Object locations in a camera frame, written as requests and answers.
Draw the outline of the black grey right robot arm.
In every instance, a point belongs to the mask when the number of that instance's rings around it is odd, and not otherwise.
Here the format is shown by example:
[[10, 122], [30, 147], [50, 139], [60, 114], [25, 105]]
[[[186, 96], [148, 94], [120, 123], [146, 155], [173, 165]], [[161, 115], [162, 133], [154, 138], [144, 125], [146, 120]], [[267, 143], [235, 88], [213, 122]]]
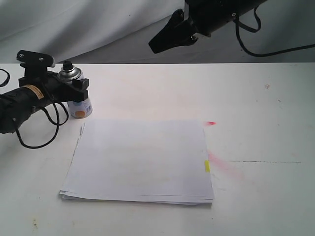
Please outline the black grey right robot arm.
[[211, 33], [229, 22], [257, 8], [263, 0], [187, 0], [184, 9], [177, 9], [164, 28], [151, 39], [153, 53], [190, 46], [197, 42], [200, 34], [210, 37]]

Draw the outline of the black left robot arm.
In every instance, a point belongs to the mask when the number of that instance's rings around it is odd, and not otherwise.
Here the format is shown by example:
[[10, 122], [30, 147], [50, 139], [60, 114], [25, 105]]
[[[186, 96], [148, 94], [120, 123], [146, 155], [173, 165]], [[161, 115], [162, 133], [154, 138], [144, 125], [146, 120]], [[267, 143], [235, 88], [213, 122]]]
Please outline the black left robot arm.
[[55, 103], [81, 102], [88, 98], [89, 79], [61, 80], [56, 72], [25, 76], [19, 87], [0, 96], [0, 132], [14, 133], [41, 108]]

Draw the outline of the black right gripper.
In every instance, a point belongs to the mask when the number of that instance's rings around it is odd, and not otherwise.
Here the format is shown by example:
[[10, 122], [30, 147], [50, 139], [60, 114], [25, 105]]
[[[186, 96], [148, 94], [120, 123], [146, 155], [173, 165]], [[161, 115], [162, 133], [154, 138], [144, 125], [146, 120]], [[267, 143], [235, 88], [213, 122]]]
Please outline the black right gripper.
[[182, 9], [176, 10], [165, 27], [150, 40], [153, 53], [191, 46], [199, 39], [194, 34], [210, 36], [246, 12], [245, 0], [187, 0], [185, 3], [188, 5], [188, 18], [184, 19]]

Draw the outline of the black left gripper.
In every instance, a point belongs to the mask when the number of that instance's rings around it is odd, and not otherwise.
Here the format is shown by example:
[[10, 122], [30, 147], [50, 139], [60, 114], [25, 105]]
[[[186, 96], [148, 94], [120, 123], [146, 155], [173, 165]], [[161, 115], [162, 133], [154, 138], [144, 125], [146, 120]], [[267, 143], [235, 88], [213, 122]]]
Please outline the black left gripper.
[[25, 75], [18, 79], [18, 102], [37, 111], [53, 102], [84, 101], [88, 98], [89, 79], [64, 80], [55, 72]]

